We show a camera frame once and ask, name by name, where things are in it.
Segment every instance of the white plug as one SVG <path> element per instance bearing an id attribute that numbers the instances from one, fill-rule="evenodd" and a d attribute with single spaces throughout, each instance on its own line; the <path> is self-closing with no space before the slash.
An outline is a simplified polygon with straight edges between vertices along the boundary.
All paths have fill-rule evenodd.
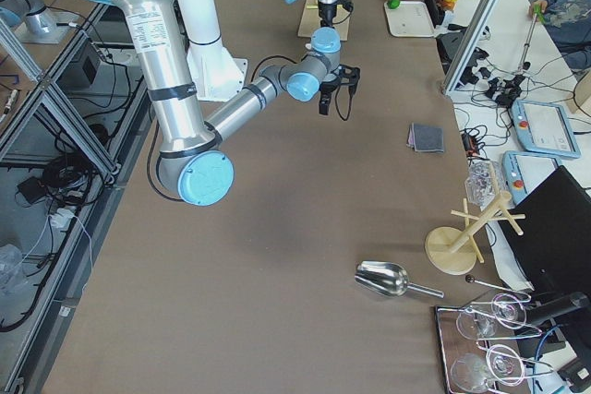
<path id="1" fill-rule="evenodd" d="M 50 224 L 58 230 L 65 228 L 72 219 L 74 219 L 74 213 L 66 208 L 58 208 L 55 214 L 49 216 Z"/>

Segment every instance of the blue framed device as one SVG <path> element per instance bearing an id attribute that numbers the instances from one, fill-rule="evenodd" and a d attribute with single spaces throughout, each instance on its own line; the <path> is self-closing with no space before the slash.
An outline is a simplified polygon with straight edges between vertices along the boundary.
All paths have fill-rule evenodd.
<path id="1" fill-rule="evenodd" d="M 524 149 L 575 159 L 581 157 L 569 120 L 560 105 L 515 101 L 511 111 L 515 133 Z"/>
<path id="2" fill-rule="evenodd" d="M 515 205 L 561 165 L 561 158 L 552 154 L 506 151 L 502 155 L 502 169 Z"/>

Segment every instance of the metal scoop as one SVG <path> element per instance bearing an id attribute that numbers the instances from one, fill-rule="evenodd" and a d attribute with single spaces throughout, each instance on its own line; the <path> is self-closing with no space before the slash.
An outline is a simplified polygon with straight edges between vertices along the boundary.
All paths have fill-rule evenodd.
<path id="1" fill-rule="evenodd" d="M 443 298 L 445 295 L 443 291 L 411 283 L 408 281 L 406 269 L 392 262 L 363 261 L 357 265 L 355 280 L 370 290 L 388 297 L 403 295 L 406 290 L 439 298 Z"/>

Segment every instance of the blue cable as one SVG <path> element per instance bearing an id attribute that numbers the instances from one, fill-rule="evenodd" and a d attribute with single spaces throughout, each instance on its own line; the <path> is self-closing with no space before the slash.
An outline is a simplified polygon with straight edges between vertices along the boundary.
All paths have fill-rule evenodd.
<path id="1" fill-rule="evenodd" d="M 552 328 L 550 328 L 548 331 L 546 331 L 546 333 L 542 336 L 542 338 L 539 340 L 539 343 L 537 344 L 537 348 L 536 348 L 536 356 L 534 357 L 534 360 L 537 362 L 539 360 L 539 356 L 542 353 L 542 347 L 544 346 L 544 342 L 546 341 L 546 339 L 549 337 L 550 334 L 552 334 L 552 332 L 554 332 L 556 329 L 558 329 L 558 327 L 561 327 L 562 325 L 554 325 Z M 534 364 L 534 368 L 532 369 L 532 394 L 536 394 L 536 364 Z"/>

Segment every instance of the green lime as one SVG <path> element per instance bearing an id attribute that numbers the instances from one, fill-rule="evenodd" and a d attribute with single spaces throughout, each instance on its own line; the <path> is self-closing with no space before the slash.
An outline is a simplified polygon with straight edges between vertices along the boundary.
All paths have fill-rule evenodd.
<path id="1" fill-rule="evenodd" d="M 396 9 L 400 6 L 400 0 L 389 0 L 388 1 L 388 8 L 389 9 Z"/>

